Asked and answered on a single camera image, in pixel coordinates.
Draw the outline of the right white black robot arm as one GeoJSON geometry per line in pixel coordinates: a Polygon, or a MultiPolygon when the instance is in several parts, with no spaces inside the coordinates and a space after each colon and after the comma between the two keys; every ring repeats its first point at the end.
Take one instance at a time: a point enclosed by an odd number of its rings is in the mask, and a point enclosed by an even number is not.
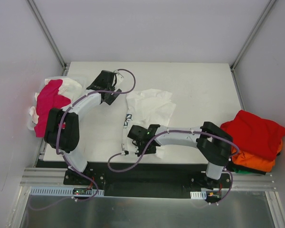
{"type": "Polygon", "coordinates": [[[198,149],[208,161],[203,177],[194,178],[198,185],[212,190],[221,182],[221,175],[231,158],[232,137],[212,122],[201,127],[169,128],[151,124],[148,128],[131,126],[127,137],[138,147],[137,156],[155,154],[160,146],[179,145],[198,149]]]}

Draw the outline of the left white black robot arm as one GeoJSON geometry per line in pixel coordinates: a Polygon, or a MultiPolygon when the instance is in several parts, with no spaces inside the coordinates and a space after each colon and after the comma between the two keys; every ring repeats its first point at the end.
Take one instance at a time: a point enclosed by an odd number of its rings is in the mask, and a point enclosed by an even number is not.
{"type": "Polygon", "coordinates": [[[51,108],[48,114],[44,140],[68,167],[75,172],[75,180],[82,185],[91,180],[86,170],[87,160],[78,149],[80,120],[93,108],[105,102],[111,105],[122,92],[117,86],[123,77],[117,71],[102,70],[78,98],[64,108],[51,108]]]}

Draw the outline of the white daisy print t-shirt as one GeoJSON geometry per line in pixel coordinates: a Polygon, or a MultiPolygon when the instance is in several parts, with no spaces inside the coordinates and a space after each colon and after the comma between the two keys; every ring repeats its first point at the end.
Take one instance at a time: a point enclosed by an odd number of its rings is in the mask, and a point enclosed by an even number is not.
{"type": "Polygon", "coordinates": [[[151,124],[167,126],[176,104],[172,102],[173,93],[158,89],[132,91],[126,95],[127,112],[123,125],[122,151],[129,152],[129,157],[137,158],[138,147],[127,137],[133,125],[145,129],[151,124]]]}

